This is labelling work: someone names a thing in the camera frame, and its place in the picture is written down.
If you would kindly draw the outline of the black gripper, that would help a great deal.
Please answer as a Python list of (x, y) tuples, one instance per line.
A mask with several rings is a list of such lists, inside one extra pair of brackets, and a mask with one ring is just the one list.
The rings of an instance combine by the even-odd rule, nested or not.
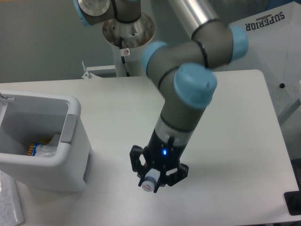
[[(133, 172), (137, 173), (140, 178), (138, 186), (146, 179), (146, 174), (151, 168), (160, 171), (159, 179), (155, 185), (154, 193), (156, 193), (161, 186), (174, 186), (188, 176), (188, 165), (180, 163), (180, 157), (185, 149), (184, 146), (171, 145), (159, 138), (155, 131), (153, 131), (150, 141), (144, 148), (134, 145), (129, 153), (131, 166)], [(140, 156), (145, 158), (145, 164), (142, 165)], [(176, 172), (167, 175), (166, 172), (177, 169)]]

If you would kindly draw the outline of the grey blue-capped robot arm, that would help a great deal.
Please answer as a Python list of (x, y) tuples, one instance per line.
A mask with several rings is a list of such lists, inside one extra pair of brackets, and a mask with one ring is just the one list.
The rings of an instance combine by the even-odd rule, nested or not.
[(161, 186), (177, 184), (189, 172), (180, 157), (217, 87), (212, 70), (247, 53), (245, 31), (225, 26), (206, 0), (172, 0), (170, 5), (190, 36), (190, 41), (172, 47), (153, 41), (154, 23), (142, 12), (139, 0), (73, 4), (84, 25), (103, 24), (116, 74), (146, 75), (165, 100), (147, 146), (135, 145), (130, 151), (139, 186), (157, 192)]

